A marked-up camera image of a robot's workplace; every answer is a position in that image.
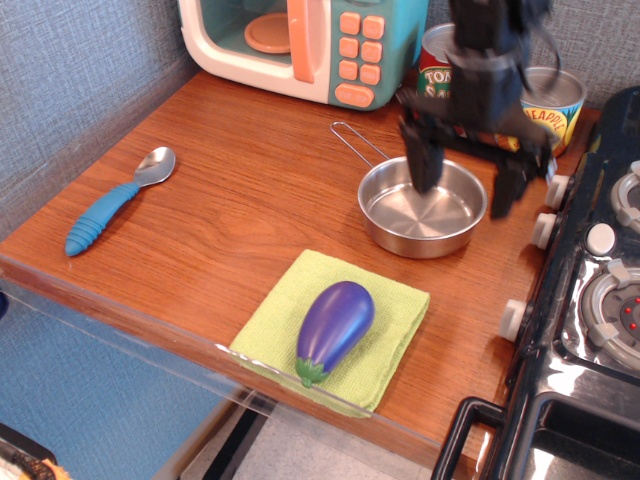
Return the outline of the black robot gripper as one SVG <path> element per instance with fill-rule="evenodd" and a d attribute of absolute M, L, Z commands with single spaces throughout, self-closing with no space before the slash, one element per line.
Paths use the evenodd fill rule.
<path fill-rule="evenodd" d="M 521 142 L 519 154 L 496 161 L 491 218 L 506 218 L 528 185 L 544 177 L 552 160 L 553 134 L 529 120 L 520 99 L 526 87 L 522 52 L 502 55 L 488 50 L 451 49 L 450 96 L 433 98 L 402 90 L 404 109 L 400 132 L 413 188 L 426 194 L 443 172 L 444 148 L 463 150 L 469 139 L 457 137 L 455 128 L 469 134 L 499 134 Z"/>

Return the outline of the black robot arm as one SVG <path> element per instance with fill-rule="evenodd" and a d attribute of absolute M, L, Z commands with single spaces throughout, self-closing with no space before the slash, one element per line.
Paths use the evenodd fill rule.
<path fill-rule="evenodd" d="M 497 167 L 491 216 L 506 217 L 528 183 L 546 177 L 557 140 L 524 112 L 531 34 L 542 32 L 548 1 L 452 1 L 450 95 L 432 98 L 402 90 L 400 131 L 414 190 L 426 195 L 441 179 L 445 150 Z"/>

